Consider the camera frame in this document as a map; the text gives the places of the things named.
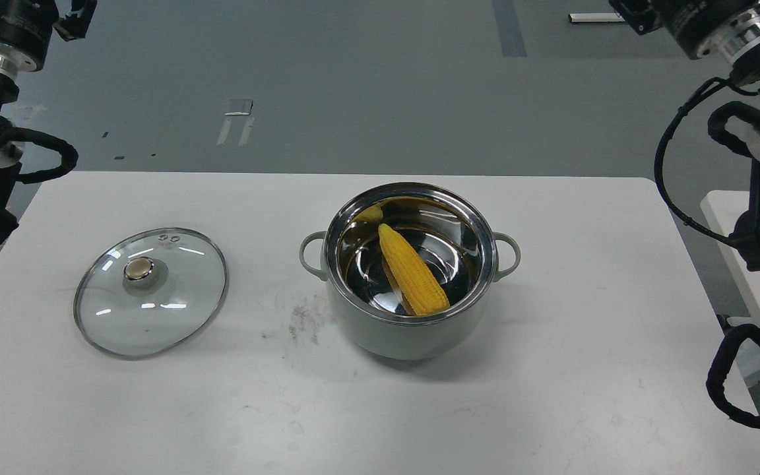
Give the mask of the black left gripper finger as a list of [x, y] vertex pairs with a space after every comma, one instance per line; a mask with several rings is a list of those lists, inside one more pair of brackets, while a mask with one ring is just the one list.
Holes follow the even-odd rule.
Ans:
[[57, 35], [64, 42], [85, 39], [97, 6], [96, 0], [71, 1], [70, 11], [53, 24]]

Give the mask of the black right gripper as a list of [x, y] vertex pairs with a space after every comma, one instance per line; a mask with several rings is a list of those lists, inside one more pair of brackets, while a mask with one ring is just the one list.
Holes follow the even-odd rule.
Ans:
[[637, 35], [669, 30], [663, 15], [668, 1], [610, 1], [609, 4]]

